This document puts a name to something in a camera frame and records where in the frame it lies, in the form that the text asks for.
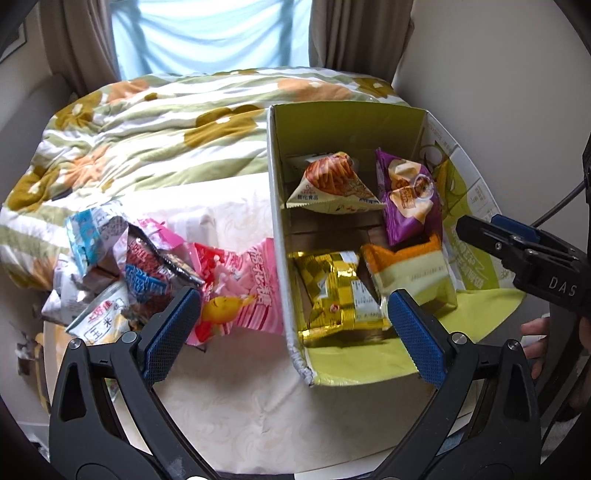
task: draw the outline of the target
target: human hand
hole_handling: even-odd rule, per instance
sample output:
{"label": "human hand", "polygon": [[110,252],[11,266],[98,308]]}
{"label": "human hand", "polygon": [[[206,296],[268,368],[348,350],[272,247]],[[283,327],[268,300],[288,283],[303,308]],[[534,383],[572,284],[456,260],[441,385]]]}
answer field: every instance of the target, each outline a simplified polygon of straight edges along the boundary
{"label": "human hand", "polygon": [[[550,318],[535,319],[521,325],[522,335],[548,335],[550,333]],[[531,367],[531,378],[534,380],[542,373],[542,367],[548,349],[548,338],[542,338],[523,349],[525,357],[536,359],[534,365]]]}
{"label": "human hand", "polygon": [[[550,318],[535,319],[521,325],[522,335],[548,335],[550,333]],[[579,323],[579,340],[581,345],[591,352],[591,322],[583,317]],[[535,380],[542,372],[546,351],[548,349],[548,338],[542,338],[531,345],[526,346],[523,351],[528,359],[536,359],[531,368],[531,376]],[[573,395],[569,399],[572,407],[581,407],[591,397],[591,369],[588,370],[586,378],[583,378]]]}

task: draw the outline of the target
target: purple snack bag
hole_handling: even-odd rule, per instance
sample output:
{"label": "purple snack bag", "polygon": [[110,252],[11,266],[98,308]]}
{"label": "purple snack bag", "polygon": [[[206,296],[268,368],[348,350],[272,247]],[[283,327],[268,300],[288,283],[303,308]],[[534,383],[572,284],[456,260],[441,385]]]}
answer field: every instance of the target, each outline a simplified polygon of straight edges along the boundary
{"label": "purple snack bag", "polygon": [[384,219],[391,246],[435,232],[443,238],[441,203],[435,182],[420,163],[375,151],[378,199],[386,204]]}

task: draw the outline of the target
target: blue gripper pad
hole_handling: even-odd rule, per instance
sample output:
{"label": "blue gripper pad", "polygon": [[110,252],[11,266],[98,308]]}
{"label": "blue gripper pad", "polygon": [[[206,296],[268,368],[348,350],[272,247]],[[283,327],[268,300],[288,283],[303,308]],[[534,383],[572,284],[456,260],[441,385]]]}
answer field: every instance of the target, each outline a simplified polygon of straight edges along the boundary
{"label": "blue gripper pad", "polygon": [[540,243],[540,236],[538,235],[538,232],[535,231],[535,228],[518,222],[517,220],[513,220],[513,218],[497,214],[491,218],[491,223],[502,229],[509,230],[514,235],[519,235],[527,242],[532,242],[533,244]]}
{"label": "blue gripper pad", "polygon": [[413,359],[421,378],[440,388],[446,377],[445,354],[427,330],[423,320],[412,310],[399,291],[390,295],[388,318]]}
{"label": "blue gripper pad", "polygon": [[142,376],[148,385],[166,378],[200,315],[201,295],[185,287],[166,310],[154,315],[144,327],[138,359],[140,364],[143,362]]}

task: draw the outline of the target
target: gold snack bag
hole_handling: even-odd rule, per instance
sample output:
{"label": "gold snack bag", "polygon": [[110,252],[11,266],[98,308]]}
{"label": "gold snack bag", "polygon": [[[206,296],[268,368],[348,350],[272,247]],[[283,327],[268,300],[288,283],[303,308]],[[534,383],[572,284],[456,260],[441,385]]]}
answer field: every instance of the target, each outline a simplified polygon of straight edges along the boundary
{"label": "gold snack bag", "polygon": [[357,276],[359,257],[355,252],[323,255],[295,254],[312,311],[300,331],[304,344],[344,330],[387,330],[378,303]]}

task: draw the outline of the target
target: curtain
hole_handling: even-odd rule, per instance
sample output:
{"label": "curtain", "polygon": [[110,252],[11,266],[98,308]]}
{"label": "curtain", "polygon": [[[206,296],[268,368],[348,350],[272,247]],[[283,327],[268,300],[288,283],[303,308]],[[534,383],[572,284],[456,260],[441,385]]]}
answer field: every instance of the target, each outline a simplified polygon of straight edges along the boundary
{"label": "curtain", "polygon": [[124,79],[307,66],[312,0],[119,0],[111,3]]}
{"label": "curtain", "polygon": [[72,89],[86,95],[119,80],[109,0],[41,0],[47,60]]}
{"label": "curtain", "polygon": [[310,65],[389,82],[412,32],[413,0],[313,0]]}

